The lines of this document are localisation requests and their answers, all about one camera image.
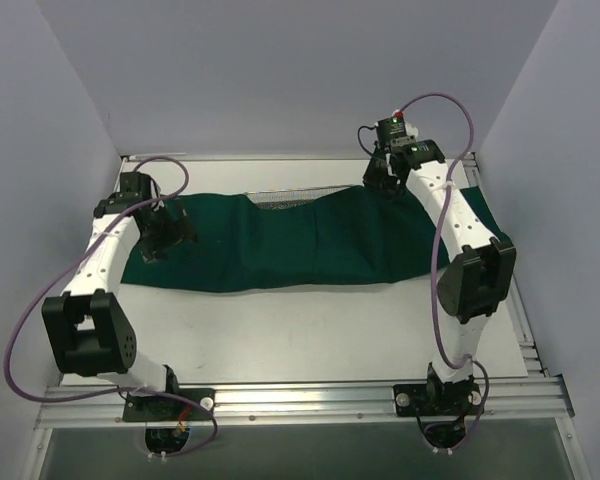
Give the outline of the green surgical cloth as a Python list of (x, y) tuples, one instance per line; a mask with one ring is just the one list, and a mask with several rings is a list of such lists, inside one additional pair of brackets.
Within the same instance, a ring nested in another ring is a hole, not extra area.
[(166, 259), (134, 249), (125, 284), (235, 293), (304, 284), (396, 283), (427, 275), (435, 225), (411, 193), (387, 197), (354, 186), (309, 203), (263, 209), (245, 195), (196, 194), (181, 205), (198, 234)]

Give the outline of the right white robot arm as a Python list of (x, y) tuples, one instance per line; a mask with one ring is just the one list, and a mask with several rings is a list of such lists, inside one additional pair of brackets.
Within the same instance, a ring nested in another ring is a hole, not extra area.
[(457, 188), (459, 163), (435, 142), (379, 142), (363, 176), (369, 187), (411, 194), (435, 227), (431, 254), (431, 313), (436, 352), (424, 400), (449, 411), (479, 369), (483, 331), (507, 298), (517, 251), (487, 227)]

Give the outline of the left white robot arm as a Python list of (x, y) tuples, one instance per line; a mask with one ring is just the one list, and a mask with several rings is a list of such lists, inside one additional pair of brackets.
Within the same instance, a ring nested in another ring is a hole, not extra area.
[(117, 294), (132, 251), (154, 263), (166, 259), (168, 248), (196, 239), (184, 207), (169, 211), (150, 175), (122, 174), (118, 191), (94, 210), (85, 259), (62, 293), (42, 304), (60, 372), (132, 388), (147, 395), (146, 408), (157, 418), (174, 417), (182, 405), (177, 378), (169, 366), (139, 352)]

